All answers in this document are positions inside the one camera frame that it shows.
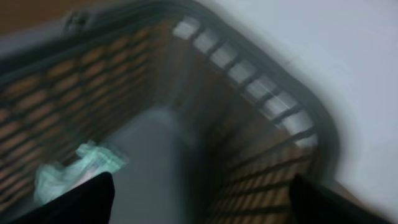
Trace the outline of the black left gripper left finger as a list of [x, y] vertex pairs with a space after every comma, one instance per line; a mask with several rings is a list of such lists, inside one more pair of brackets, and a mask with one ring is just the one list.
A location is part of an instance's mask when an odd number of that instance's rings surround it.
[[114, 196], [113, 176], [103, 172], [10, 224], [108, 224]]

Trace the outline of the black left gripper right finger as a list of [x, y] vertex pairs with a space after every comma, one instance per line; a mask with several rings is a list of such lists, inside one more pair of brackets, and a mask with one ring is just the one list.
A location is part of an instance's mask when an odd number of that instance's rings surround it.
[[290, 183], [289, 199], [297, 223], [390, 224], [300, 174]]

